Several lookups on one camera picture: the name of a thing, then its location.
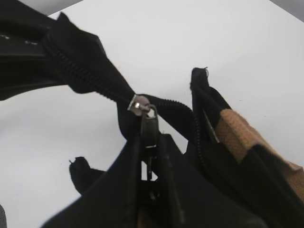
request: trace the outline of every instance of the white backdrop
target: white backdrop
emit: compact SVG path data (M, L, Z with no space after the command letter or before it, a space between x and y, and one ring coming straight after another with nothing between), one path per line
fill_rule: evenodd
M209 82L285 158L304 165L304 24L265 0L84 0L64 10L97 34L138 93L191 106L190 73ZM0 102L0 204L9 228L39 227L77 199L69 159L107 169L124 139L115 104L67 86ZM186 141L167 124L182 151Z

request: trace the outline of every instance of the brown suede patch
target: brown suede patch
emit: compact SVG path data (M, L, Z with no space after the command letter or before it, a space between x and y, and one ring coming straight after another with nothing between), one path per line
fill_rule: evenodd
M218 139L241 163L247 151L254 145L262 145L284 164L283 175L304 202L304 170L303 167L284 160L248 122L231 109L224 109L220 113L220 120L215 129Z

